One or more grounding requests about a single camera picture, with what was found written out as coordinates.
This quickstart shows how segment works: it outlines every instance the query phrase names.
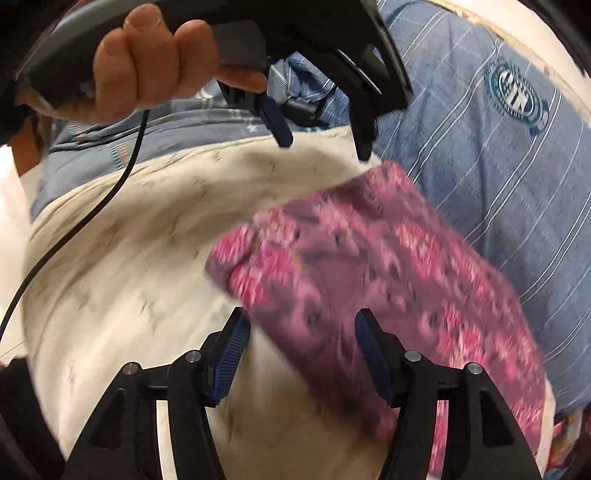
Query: brown object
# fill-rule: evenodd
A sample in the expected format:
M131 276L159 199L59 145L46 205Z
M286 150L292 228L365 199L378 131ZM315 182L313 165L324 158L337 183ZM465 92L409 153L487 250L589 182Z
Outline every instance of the brown object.
M35 143L33 124L30 119L25 122L21 131L11 138L9 145L12 147L14 164L19 177L39 165L41 156Z

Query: finger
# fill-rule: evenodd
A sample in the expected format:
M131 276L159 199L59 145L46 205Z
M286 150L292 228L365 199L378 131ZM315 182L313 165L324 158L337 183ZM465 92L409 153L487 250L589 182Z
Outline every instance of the finger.
M137 74L123 29L105 35L96 49L93 69L97 123L113 123L129 116L138 99Z
M229 87L262 93L267 89L267 78L261 72L240 67L219 67L216 78Z
M181 25L174 34L180 57L176 98L195 95L217 72L217 43L211 27L202 20Z
M152 108L170 100L178 85L179 59L160 9L153 4L134 8L123 30L138 75L138 107Z

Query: metal screw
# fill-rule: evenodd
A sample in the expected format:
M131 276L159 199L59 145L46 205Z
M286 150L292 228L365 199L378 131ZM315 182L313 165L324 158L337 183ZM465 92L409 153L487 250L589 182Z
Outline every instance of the metal screw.
M201 360L201 352L199 350L191 350L190 352L185 353L185 360L190 364L195 362L199 362Z
M404 354L404 358L409 362L418 362L423 356L416 350L409 350Z
M474 375L480 375L482 373L482 367L479 364L471 363L468 364L468 371Z
M138 370L139 370L138 364L131 362L131 363L128 363L127 365L124 365L123 374L124 375L134 375L137 373Z

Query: ribbed blue pad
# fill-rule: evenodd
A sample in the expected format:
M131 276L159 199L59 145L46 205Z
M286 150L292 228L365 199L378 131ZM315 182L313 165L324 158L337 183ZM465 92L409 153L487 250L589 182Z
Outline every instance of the ribbed blue pad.
M391 405L394 393L392 392L390 367L362 312L359 312L355 317L355 338L363 353L363 358L365 358L369 374L374 381L376 392L388 405Z
M215 368L215 383L213 384L213 392L210 398L216 405L230 393L230 387L232 386L238 363L240 363L242 352L248 343L250 331L248 319L243 314L234 327L226 349Z

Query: folded fabric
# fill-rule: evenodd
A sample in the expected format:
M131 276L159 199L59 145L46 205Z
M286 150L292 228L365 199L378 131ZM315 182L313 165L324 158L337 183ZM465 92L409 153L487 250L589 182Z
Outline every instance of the folded fabric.
M380 439L395 411L376 394L357 346L355 313L440 365L488 371L532 450L544 380L515 292L387 162L343 185L256 214L212 249L206 271L239 298L325 402ZM443 466L440 402L431 473Z

